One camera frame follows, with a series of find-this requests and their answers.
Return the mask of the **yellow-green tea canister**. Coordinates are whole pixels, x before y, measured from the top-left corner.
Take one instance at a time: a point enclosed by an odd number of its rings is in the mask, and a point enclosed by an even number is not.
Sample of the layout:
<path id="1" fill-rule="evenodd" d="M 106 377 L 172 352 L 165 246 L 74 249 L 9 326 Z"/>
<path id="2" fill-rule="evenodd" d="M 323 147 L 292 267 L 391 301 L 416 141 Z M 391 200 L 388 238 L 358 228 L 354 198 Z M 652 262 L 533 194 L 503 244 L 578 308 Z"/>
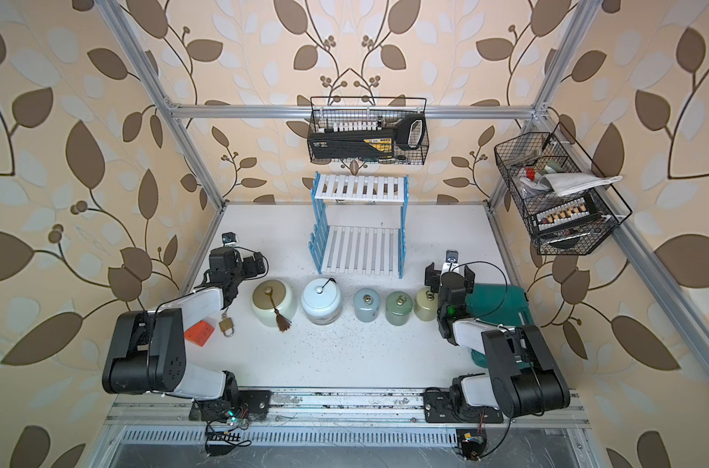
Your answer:
<path id="1" fill-rule="evenodd" d="M 415 296 L 414 313 L 423 322 L 436 320 L 438 316 L 438 294 L 430 287 L 422 288 Z"/>

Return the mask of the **cream jar with tassel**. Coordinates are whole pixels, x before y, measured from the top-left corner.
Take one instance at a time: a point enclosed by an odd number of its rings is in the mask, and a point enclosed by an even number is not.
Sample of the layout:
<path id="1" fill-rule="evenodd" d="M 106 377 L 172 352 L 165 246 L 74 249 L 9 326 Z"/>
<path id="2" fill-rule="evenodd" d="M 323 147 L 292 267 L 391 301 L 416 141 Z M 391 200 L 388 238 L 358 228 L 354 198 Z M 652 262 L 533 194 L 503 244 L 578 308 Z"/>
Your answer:
<path id="1" fill-rule="evenodd" d="M 251 296 L 251 310 L 262 325 L 287 332 L 297 310 L 290 284 L 277 279 L 261 283 Z"/>

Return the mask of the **green tea canister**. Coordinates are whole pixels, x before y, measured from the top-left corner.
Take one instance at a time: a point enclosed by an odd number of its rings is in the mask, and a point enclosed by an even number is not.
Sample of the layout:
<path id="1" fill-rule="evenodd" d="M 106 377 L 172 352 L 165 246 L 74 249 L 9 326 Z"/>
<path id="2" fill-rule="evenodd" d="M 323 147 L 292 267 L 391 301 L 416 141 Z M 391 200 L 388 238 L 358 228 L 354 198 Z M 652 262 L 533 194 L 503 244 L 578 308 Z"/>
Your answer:
<path id="1" fill-rule="evenodd" d="M 386 302 L 387 321 L 395 326 L 405 325 L 413 309 L 413 299 L 410 294 L 403 291 L 394 291 L 389 294 Z"/>

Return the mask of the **blue tea canister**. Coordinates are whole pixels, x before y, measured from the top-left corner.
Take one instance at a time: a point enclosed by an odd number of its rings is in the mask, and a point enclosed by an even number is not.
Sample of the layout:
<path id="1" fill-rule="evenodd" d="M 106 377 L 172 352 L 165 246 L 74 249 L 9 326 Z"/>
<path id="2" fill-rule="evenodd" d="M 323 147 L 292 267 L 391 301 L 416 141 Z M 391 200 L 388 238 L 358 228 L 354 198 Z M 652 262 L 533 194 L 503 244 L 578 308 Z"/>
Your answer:
<path id="1" fill-rule="evenodd" d="M 354 313 L 362 323 L 376 320 L 380 310 L 380 295 L 372 288 L 362 288 L 354 294 Z"/>

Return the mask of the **pale blue round jar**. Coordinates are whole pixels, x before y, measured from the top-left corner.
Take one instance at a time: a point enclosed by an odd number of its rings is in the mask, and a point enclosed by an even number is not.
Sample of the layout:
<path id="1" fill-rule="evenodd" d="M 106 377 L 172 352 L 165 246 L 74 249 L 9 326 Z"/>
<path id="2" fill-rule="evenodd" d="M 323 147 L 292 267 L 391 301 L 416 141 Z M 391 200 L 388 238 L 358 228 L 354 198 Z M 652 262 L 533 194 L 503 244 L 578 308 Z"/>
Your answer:
<path id="1" fill-rule="evenodd" d="M 334 278 L 311 280 L 302 292 L 301 305 L 307 318 L 325 326 L 336 321 L 342 312 L 342 292 Z"/>

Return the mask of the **blue white wooden shelf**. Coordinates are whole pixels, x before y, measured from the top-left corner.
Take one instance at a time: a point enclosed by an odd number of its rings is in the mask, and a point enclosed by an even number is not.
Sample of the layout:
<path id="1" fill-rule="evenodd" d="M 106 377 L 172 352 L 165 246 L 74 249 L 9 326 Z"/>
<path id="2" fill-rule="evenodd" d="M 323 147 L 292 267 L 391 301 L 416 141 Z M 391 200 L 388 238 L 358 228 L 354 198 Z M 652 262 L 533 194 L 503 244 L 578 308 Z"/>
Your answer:
<path id="1" fill-rule="evenodd" d="M 408 177 L 323 175 L 317 173 L 310 189 L 315 224 L 308 244 L 318 273 L 404 276 Z M 399 226 L 366 220 L 328 220 L 326 209 L 336 203 L 351 207 L 399 207 Z"/>

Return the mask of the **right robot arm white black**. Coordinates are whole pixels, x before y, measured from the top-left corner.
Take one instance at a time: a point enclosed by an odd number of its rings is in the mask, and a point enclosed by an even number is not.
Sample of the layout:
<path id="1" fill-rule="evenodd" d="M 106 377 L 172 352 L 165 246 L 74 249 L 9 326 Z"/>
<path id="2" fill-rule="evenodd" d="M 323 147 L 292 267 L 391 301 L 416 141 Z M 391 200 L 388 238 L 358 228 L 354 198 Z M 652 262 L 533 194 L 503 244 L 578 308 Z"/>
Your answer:
<path id="1" fill-rule="evenodd" d="M 428 389 L 436 401 L 460 422 L 479 422 L 489 410 L 514 419 L 541 417 L 566 409 L 571 395 L 562 372 L 534 325 L 495 325 L 471 315 L 469 295 L 475 291 L 475 273 L 469 265 L 434 263 L 425 269 L 425 286 L 438 299 L 436 323 L 443 339 L 485 356 L 486 372 L 454 378 L 445 392 Z"/>

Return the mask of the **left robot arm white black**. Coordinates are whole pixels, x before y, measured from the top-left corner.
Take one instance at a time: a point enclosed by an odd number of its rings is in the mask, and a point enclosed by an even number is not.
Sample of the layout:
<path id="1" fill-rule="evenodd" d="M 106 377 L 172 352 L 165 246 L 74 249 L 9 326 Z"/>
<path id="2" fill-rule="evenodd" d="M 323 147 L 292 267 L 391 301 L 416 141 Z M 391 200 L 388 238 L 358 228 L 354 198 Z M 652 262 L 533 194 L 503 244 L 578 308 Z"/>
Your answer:
<path id="1" fill-rule="evenodd" d="M 208 370 L 187 358 L 185 333 L 227 311 L 243 281 L 268 273 L 268 261 L 255 251 L 243 257 L 234 246 L 212 250 L 208 261 L 202 282 L 188 294 L 154 310 L 124 312 L 117 319 L 102 373 L 106 393 L 188 399 L 198 409 L 198 419 L 209 422 L 250 414 L 232 372 Z"/>

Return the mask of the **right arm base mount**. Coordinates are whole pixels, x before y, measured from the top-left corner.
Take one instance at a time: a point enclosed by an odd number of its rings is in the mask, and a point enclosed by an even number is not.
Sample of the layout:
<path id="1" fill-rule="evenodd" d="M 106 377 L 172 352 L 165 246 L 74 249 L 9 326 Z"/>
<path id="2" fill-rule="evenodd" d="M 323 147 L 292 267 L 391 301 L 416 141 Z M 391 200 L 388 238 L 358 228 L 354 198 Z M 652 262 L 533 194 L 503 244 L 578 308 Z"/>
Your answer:
<path id="1" fill-rule="evenodd" d="M 429 387 L 422 393 L 425 419 L 428 423 L 503 423 L 504 415 L 493 407 L 473 407 L 455 388 Z"/>

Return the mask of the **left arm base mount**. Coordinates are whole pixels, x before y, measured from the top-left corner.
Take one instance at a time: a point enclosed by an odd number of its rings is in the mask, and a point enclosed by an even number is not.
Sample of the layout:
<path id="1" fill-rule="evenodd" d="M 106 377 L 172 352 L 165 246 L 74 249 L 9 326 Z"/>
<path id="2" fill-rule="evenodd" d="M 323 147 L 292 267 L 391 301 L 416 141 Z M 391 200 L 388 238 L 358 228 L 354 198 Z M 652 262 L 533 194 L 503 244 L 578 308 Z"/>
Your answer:
<path id="1" fill-rule="evenodd" d="M 200 422 L 264 421 L 272 395 L 269 390 L 239 390 L 236 396 L 226 399 L 194 401 L 189 419 Z"/>

